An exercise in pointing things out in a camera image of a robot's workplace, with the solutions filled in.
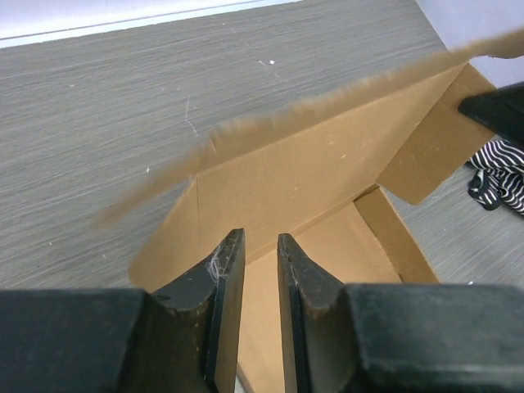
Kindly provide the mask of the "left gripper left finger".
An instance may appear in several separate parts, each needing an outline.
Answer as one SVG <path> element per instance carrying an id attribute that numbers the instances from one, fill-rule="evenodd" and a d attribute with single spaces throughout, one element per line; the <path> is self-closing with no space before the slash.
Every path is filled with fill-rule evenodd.
<path id="1" fill-rule="evenodd" d="M 2 391 L 233 391 L 245 265 L 238 228 L 151 294 L 3 291 Z"/>

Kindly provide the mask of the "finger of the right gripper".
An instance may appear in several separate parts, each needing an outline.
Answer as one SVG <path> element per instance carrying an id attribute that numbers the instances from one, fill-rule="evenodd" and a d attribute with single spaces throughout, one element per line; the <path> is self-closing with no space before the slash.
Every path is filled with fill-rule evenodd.
<path id="1" fill-rule="evenodd" d="M 464 98 L 458 112 L 523 147 L 523 82 Z"/>

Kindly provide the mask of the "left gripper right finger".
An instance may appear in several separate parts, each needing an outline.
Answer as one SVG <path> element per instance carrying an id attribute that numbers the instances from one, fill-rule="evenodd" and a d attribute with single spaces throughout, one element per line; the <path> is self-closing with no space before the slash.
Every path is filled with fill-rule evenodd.
<path id="1" fill-rule="evenodd" d="M 523 292 L 343 283 L 278 238 L 287 392 L 520 392 Z"/>

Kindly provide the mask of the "cardboard box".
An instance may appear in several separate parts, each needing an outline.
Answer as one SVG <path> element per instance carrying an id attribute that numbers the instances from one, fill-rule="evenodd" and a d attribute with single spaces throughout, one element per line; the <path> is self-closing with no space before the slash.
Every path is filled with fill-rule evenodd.
<path id="1" fill-rule="evenodd" d="M 491 138 L 458 112 L 465 97 L 491 90 L 470 60 L 522 54 L 523 32 L 516 30 L 272 115 L 224 124 L 102 211 L 97 224 L 112 224 L 187 183 L 129 266 L 130 281 L 148 291 L 198 263 L 231 229 L 243 228 L 240 378 L 250 392 L 282 392 L 278 235 L 294 235 L 343 282 L 434 282 L 389 197 L 418 204 Z"/>

